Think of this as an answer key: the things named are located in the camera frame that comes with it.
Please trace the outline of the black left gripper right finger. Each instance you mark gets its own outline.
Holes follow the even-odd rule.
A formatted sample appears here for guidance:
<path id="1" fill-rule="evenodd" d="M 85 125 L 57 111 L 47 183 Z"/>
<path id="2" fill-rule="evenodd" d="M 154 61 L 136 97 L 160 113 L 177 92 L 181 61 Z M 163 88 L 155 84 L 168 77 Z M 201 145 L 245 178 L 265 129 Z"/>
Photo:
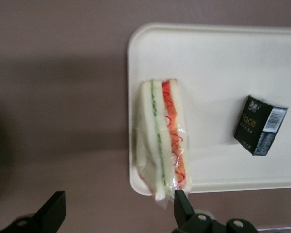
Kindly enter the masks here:
<path id="1" fill-rule="evenodd" d="M 233 218 L 225 225 L 205 213 L 196 213 L 186 194 L 176 190 L 174 195 L 175 233 L 256 233 L 255 226 L 244 219 Z"/>

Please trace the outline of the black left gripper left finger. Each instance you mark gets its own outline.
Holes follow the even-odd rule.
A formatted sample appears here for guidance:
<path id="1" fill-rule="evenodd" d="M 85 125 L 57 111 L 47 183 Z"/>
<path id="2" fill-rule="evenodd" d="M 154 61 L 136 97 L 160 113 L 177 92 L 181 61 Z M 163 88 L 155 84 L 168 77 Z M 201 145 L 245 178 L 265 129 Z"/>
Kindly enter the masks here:
<path id="1" fill-rule="evenodd" d="M 18 217 L 0 233 L 56 233 L 66 218 L 66 193 L 56 191 L 34 214 Z"/>

